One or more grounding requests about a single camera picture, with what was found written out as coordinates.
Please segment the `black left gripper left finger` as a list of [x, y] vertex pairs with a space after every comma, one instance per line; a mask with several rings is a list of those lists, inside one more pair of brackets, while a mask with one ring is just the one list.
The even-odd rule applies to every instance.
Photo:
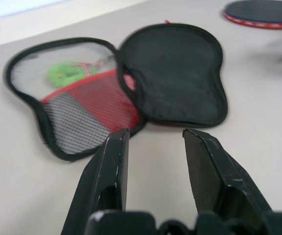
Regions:
[[80, 177], [63, 235], [83, 235], [97, 211], [125, 211], [127, 201], [129, 129], [108, 135]]

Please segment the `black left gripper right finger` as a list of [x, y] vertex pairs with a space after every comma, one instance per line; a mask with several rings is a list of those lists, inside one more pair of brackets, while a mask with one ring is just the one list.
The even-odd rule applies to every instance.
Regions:
[[217, 138], [184, 129], [186, 158], [195, 205], [199, 213], [221, 217], [255, 217], [271, 210], [249, 173]]

